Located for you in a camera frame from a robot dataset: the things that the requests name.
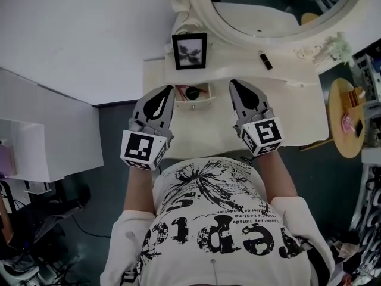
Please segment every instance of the white wall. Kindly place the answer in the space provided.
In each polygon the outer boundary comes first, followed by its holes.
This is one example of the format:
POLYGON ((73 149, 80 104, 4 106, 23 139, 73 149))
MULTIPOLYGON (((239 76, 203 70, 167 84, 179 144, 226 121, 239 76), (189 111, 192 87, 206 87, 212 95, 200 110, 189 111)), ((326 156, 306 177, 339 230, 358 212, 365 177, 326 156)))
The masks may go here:
POLYGON ((0 67, 93 105, 135 100, 173 22, 170 0, 0 0, 0 67))

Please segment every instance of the round mirror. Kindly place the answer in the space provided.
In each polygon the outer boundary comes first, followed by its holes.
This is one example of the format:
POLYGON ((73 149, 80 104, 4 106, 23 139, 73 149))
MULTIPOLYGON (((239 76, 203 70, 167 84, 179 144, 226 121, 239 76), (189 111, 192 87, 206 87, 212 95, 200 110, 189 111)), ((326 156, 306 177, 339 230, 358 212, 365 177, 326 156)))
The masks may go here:
POLYGON ((339 12, 348 0, 211 0, 232 28, 255 37, 282 37, 317 26, 339 12))

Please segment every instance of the white desk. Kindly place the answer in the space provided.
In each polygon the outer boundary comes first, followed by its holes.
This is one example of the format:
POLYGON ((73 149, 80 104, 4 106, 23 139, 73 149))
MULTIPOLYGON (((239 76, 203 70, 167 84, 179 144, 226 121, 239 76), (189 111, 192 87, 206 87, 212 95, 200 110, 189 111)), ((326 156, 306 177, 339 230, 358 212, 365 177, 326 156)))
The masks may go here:
POLYGON ((103 166, 98 109, 1 69, 0 138, 13 146, 14 179, 53 182, 103 166))
MULTIPOLYGON (((284 146, 307 145, 328 138, 328 123, 320 85, 291 86, 274 79, 237 77, 259 87, 274 108, 285 133, 284 146)), ((206 157, 246 149, 232 128, 235 123, 228 84, 230 79, 213 82, 216 99, 206 110, 174 109, 171 130, 174 139, 167 158, 206 157)), ((145 62, 143 91, 165 85, 164 60, 145 62)))

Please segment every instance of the black picture frame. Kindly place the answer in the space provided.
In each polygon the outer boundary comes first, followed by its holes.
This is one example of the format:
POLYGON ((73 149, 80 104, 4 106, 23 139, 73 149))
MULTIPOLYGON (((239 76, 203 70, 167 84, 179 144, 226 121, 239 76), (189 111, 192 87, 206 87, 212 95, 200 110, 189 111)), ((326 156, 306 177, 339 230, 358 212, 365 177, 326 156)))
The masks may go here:
POLYGON ((206 34, 206 33, 172 35, 174 62, 176 64, 176 69, 177 70, 183 70, 183 69, 205 68, 206 63, 207 63, 207 39, 208 39, 208 34, 206 34), (180 65, 180 54, 179 54, 178 41, 190 40, 190 39, 201 39, 202 40, 201 62, 199 64, 191 64, 191 65, 187 65, 187 66, 182 66, 182 65, 180 65))

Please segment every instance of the white sleeve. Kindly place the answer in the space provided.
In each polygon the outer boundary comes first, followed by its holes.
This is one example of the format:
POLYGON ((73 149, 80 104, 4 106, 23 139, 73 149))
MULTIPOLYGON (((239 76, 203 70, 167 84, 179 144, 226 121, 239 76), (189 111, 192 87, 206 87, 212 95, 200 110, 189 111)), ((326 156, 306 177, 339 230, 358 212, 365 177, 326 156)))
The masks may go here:
MULTIPOLYGON (((141 211, 124 211, 120 215, 111 233, 101 286, 119 286, 127 272, 135 269, 145 235, 154 219, 152 213, 141 211)), ((136 275, 132 276, 131 284, 135 283, 135 279, 136 275)))
POLYGON ((305 200, 301 197, 276 197, 271 206, 283 218, 284 226, 307 251, 311 263, 311 285, 327 285, 335 262, 305 200))

